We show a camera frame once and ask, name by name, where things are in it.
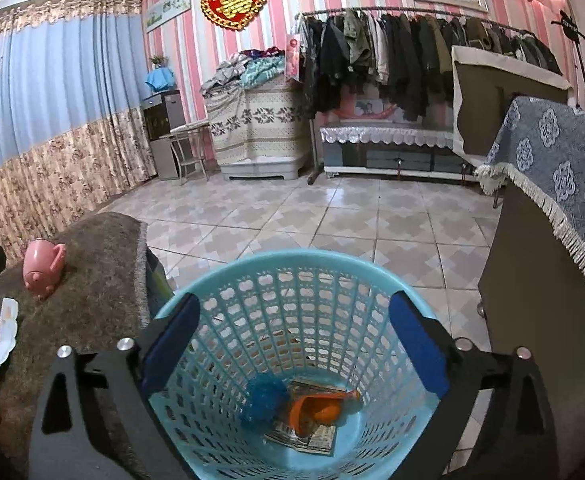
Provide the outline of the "blue plastic bag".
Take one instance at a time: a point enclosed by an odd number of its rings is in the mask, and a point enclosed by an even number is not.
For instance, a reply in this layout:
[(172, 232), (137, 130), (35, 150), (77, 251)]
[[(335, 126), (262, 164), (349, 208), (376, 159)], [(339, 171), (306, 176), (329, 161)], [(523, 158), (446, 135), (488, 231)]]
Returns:
[(247, 384), (245, 395), (240, 420), (242, 426), (253, 431), (271, 426), (290, 399), (283, 379), (272, 373), (252, 377)]

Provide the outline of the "orange plastic bag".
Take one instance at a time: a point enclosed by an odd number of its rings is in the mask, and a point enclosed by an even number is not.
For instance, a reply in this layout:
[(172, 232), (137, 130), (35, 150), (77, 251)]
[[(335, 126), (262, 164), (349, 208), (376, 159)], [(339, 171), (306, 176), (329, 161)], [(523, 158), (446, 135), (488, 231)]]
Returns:
[(290, 405), (288, 425), (298, 437), (305, 438), (317, 426), (335, 425), (344, 407), (361, 399), (361, 393), (357, 390), (299, 396)]

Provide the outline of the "pink pig mug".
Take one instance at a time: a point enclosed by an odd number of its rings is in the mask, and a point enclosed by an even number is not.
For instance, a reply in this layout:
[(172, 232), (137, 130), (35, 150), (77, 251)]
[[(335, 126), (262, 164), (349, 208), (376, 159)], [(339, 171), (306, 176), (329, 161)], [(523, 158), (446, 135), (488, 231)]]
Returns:
[(24, 286), (37, 300), (44, 300), (55, 290), (66, 262), (65, 244), (49, 240), (32, 240), (23, 259)]

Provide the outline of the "light blue plastic basket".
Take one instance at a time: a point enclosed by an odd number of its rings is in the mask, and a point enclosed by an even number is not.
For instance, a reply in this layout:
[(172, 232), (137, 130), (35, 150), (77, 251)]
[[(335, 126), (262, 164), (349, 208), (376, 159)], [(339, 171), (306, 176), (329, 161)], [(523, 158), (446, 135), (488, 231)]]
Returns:
[[(314, 249), (262, 252), (185, 287), (200, 304), (172, 375), (150, 404), (199, 479), (388, 479), (437, 407), (390, 322), (407, 283), (371, 262)], [(326, 455), (247, 430), (253, 377), (361, 393)]]

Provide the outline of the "tv stand with lace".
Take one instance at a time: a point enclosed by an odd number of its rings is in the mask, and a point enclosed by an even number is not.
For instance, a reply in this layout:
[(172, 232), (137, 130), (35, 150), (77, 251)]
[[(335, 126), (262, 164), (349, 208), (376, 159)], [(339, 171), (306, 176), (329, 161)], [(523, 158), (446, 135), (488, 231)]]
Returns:
[(454, 134), (386, 122), (318, 128), (327, 176), (475, 181), (475, 165), (454, 151)]

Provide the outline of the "blue and floral curtain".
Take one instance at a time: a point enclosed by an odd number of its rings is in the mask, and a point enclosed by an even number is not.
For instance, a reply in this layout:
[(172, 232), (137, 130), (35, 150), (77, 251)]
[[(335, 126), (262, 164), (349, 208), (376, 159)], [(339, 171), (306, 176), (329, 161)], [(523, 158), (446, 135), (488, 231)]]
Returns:
[(156, 172), (138, 0), (0, 13), (0, 245), (12, 262)]

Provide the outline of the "small white stool table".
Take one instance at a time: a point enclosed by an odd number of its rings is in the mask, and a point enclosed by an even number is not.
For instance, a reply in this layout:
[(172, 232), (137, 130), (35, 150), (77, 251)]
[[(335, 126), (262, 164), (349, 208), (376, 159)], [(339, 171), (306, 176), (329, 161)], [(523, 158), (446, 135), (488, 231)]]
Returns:
[(204, 180), (209, 180), (207, 157), (204, 151), (204, 133), (209, 129), (210, 122), (199, 120), (175, 127), (163, 136), (169, 142), (171, 152), (178, 166), (178, 181), (183, 184), (188, 178), (188, 168), (193, 168), (193, 174), (202, 174)]

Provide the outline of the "grey water dispenser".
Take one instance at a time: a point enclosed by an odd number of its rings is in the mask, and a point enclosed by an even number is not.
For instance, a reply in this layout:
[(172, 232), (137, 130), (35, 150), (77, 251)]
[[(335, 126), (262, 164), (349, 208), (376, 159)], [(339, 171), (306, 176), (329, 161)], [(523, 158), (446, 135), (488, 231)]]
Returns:
[(186, 124), (181, 92), (170, 90), (148, 96), (142, 101), (142, 112), (159, 179), (177, 179), (178, 163), (172, 153), (169, 134), (172, 129)]

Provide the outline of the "dark framed screen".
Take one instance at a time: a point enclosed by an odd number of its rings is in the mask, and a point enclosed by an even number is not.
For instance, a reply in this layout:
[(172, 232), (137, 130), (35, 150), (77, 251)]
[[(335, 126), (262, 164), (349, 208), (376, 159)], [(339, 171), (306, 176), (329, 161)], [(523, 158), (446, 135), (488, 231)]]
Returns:
[(455, 46), (452, 67), (453, 152), (475, 167), (485, 161), (513, 99), (577, 104), (565, 78), (507, 55)]

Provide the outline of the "cloth covered chest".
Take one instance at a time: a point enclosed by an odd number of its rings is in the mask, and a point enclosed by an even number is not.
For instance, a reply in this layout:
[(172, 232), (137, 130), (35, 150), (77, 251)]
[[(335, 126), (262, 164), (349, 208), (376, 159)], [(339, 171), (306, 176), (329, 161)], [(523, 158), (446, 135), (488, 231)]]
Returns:
[(256, 88), (239, 81), (204, 97), (215, 160), (226, 180), (294, 180), (311, 158), (301, 84), (277, 76)]

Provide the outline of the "blue covered water bottle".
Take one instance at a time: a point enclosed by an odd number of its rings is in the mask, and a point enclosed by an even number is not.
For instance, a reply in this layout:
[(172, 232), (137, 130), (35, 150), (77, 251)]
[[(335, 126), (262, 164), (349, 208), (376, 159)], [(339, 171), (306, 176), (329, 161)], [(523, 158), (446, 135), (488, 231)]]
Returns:
[(164, 66), (151, 70), (145, 78), (145, 84), (152, 93), (171, 91), (176, 88), (176, 80), (172, 70)]

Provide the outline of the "clothes rack with garments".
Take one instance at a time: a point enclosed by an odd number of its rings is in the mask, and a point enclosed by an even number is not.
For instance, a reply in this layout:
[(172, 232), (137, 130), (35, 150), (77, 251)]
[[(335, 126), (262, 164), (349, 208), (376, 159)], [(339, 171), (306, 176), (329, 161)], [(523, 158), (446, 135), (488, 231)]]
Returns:
[(299, 14), (288, 39), (287, 72), (303, 86), (317, 172), (327, 176), (321, 126), (390, 122), (453, 133), (455, 46), (507, 55), (563, 77), (554, 53), (533, 32), (485, 18), (400, 6)]

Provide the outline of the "small potted plant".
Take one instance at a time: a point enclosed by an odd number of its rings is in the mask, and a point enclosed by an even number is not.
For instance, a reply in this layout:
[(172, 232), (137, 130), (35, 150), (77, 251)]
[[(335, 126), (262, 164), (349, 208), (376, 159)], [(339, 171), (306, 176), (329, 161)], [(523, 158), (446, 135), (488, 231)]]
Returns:
[(158, 70), (158, 68), (164, 68), (169, 65), (168, 58), (161, 54), (152, 55), (149, 58), (149, 61), (156, 70)]

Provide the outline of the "pile of clothes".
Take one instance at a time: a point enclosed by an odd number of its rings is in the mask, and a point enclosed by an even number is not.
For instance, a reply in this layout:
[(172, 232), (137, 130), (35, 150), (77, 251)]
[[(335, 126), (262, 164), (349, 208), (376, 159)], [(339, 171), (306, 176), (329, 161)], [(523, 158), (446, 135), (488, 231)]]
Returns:
[(200, 87), (201, 96), (229, 84), (253, 89), (265, 84), (285, 71), (285, 52), (277, 47), (268, 50), (250, 49), (236, 52), (223, 61)]

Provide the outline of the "landscape wall calendar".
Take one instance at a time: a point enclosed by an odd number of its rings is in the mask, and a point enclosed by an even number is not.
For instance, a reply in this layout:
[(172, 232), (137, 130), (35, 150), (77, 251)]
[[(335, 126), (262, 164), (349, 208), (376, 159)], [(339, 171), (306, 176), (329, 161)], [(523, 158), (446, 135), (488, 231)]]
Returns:
[(161, 27), (192, 7), (192, 0), (159, 0), (148, 6), (145, 13), (146, 32)]

